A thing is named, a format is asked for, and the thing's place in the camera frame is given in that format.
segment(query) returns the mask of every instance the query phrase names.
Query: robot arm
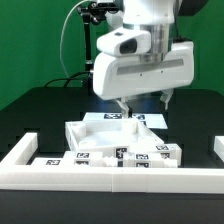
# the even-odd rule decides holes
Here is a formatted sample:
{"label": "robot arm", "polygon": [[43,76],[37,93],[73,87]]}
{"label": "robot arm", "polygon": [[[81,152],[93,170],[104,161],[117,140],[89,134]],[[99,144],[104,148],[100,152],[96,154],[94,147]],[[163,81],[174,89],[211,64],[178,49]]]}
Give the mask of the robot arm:
{"label": "robot arm", "polygon": [[123,1],[123,26],[97,40],[101,53],[94,64],[93,88],[99,97],[125,98],[192,82],[193,43],[169,46],[169,27],[182,0],[177,1]]}

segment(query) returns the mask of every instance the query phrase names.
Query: green backdrop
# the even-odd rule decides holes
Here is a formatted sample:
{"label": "green backdrop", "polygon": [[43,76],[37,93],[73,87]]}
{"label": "green backdrop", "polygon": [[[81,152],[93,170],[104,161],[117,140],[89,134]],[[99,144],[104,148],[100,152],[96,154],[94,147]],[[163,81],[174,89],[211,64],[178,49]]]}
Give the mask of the green backdrop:
{"label": "green backdrop", "polygon": [[[60,36],[65,18],[77,2],[1,1],[0,109],[32,87],[65,77],[59,57]],[[189,88],[212,89],[224,94],[223,12],[223,0],[210,0],[196,16],[179,19],[180,33],[195,43],[195,80]],[[97,54],[95,40],[106,29],[106,23],[91,26],[93,57]],[[69,74],[83,71],[84,31],[78,13],[69,20],[63,49]]]}

